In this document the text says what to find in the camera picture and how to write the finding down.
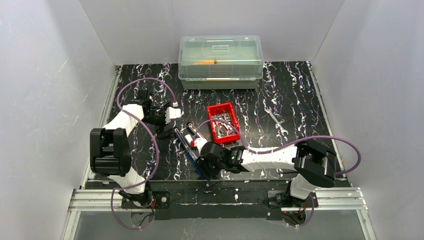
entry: black marble surface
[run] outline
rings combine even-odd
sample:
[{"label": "black marble surface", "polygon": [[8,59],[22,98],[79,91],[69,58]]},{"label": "black marble surface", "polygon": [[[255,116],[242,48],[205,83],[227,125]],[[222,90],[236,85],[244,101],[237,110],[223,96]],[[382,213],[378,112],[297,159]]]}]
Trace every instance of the black marble surface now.
[{"label": "black marble surface", "polygon": [[[219,103],[232,102],[240,124],[242,135],[252,147],[277,147],[297,138],[312,135],[328,135],[323,112],[311,79],[306,62],[266,62],[263,79],[256,89],[249,90],[184,90],[178,79],[177,64],[138,64],[124,65],[117,85],[116,93],[131,81],[143,77],[164,80],[175,92],[182,117],[171,124],[184,130],[186,123],[200,124],[208,119],[206,107]],[[129,87],[122,95],[122,102],[133,99],[139,88],[154,94],[154,105],[160,106],[171,101],[171,94],[161,84],[145,81]],[[281,135],[271,117],[264,111],[264,106],[272,107],[274,114],[289,131],[288,136]],[[113,103],[109,121],[119,112]],[[200,130],[208,139],[210,129]],[[153,144],[146,137],[146,131],[138,126],[129,136],[133,148],[132,166],[143,177],[152,171],[155,162]],[[333,148],[330,140],[323,143]],[[240,141],[227,146],[241,145]],[[186,156],[184,148],[175,139],[158,141],[160,161],[152,181],[182,181],[199,179],[192,163]],[[282,174],[284,169],[262,169],[254,172],[233,174],[222,171],[220,180],[287,180],[292,174]]]}]

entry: silver wrench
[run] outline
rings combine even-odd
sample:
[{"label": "silver wrench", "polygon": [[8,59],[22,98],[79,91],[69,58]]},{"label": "silver wrench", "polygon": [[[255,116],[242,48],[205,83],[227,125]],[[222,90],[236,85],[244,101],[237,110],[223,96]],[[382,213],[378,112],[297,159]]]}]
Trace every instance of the silver wrench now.
[{"label": "silver wrench", "polygon": [[268,113],[270,116],[271,116],[271,118],[272,118],[272,120],[274,120],[274,122],[275,122],[275,124],[277,124],[278,125],[278,127],[279,127],[279,129],[280,129],[280,131],[281,131],[281,134],[287,134],[287,135],[289,135],[289,131],[287,131],[286,129],[284,129],[284,127],[283,126],[281,126],[281,124],[280,124],[280,122],[278,121],[278,119],[276,118],[276,116],[274,115],[274,113],[273,113],[273,110],[271,109],[271,107],[267,107],[267,106],[265,106],[265,108],[264,108],[264,110],[265,110],[265,112],[266,113]]}]

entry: transparent lid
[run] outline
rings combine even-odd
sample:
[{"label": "transparent lid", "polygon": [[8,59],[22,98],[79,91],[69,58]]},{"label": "transparent lid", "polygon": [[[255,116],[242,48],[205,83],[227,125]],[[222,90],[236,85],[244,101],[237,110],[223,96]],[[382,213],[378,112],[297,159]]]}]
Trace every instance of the transparent lid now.
[{"label": "transparent lid", "polygon": [[259,36],[185,36],[178,76],[187,78],[261,78],[264,58]]}]

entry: red plastic bin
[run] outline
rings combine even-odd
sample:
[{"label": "red plastic bin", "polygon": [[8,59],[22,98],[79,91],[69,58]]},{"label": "red plastic bin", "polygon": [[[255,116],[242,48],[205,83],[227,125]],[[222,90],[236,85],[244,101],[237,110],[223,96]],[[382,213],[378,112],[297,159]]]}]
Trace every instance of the red plastic bin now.
[{"label": "red plastic bin", "polygon": [[[238,131],[240,131],[240,125],[236,118],[236,113],[234,112],[233,104],[231,102],[221,103],[217,105],[210,105],[207,106],[207,116],[209,119],[213,119],[212,116],[223,114],[223,113],[229,113],[229,116],[231,118],[231,125],[233,125]],[[240,139],[240,136],[237,133],[234,133],[233,135],[218,137],[217,133],[214,129],[214,121],[210,121],[210,130],[212,132],[213,141],[217,144],[225,144],[234,142]]]}]

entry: white wall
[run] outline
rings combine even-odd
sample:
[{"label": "white wall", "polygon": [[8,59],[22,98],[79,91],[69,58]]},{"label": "white wall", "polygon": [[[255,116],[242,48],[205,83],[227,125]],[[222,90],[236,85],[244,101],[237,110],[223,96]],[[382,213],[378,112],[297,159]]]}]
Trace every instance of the white wall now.
[{"label": "white wall", "polygon": [[266,61],[314,59],[344,0],[80,0],[115,65],[177,63],[180,38],[259,35]]},{"label": "white wall", "polygon": [[421,0],[346,0],[314,60],[333,134],[363,153],[348,177],[382,240],[424,235],[423,13]]},{"label": "white wall", "polygon": [[78,0],[0,1],[1,239],[62,237],[113,75]]}]

